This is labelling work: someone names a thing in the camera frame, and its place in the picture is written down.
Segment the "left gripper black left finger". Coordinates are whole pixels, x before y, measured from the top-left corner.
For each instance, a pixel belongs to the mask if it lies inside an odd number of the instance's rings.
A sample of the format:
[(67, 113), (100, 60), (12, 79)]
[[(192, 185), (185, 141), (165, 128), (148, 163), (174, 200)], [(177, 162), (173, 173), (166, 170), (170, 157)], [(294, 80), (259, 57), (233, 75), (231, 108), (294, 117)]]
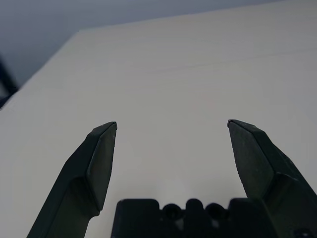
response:
[(104, 207), (111, 177), (117, 124), (94, 128), (62, 167), (30, 238), (83, 238)]

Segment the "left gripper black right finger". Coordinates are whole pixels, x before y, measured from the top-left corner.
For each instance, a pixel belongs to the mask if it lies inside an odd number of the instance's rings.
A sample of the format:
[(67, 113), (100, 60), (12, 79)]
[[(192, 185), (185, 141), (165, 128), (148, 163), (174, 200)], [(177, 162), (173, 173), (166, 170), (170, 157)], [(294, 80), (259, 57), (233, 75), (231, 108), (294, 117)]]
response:
[(280, 238), (317, 236), (317, 195), (267, 134), (236, 119), (227, 123), (235, 164), (248, 198), (260, 200)]

